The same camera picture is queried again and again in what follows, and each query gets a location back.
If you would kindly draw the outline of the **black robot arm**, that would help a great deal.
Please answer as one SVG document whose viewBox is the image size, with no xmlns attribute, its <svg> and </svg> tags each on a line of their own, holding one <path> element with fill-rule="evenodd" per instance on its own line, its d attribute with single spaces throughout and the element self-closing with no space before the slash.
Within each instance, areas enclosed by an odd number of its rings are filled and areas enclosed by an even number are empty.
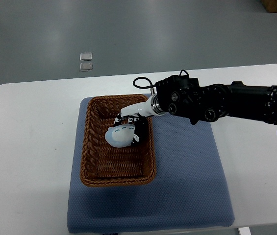
<svg viewBox="0 0 277 235">
<path fill-rule="evenodd" d="M 277 125 L 277 86 L 247 86 L 241 81 L 230 85 L 199 85 L 196 78 L 182 70 L 149 86 L 156 93 L 147 101 L 124 107 L 117 114 L 114 126 L 125 118 L 130 123 L 151 116 L 170 113 L 198 121 L 215 122 L 222 117 L 236 117 Z"/>
</svg>

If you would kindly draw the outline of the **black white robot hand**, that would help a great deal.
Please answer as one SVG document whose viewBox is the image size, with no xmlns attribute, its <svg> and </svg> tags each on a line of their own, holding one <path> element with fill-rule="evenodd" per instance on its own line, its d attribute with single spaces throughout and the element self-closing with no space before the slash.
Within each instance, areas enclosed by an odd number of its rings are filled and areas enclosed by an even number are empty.
<svg viewBox="0 0 277 235">
<path fill-rule="evenodd" d="M 138 135 L 144 134 L 146 128 L 146 118 L 154 116 L 154 111 L 151 108 L 151 100 L 135 103 L 126 106 L 116 116 L 113 126 L 119 126 L 124 119 L 127 119 L 128 124 L 134 124 L 135 131 L 131 146 L 137 146 L 140 143 L 140 137 Z"/>
</svg>

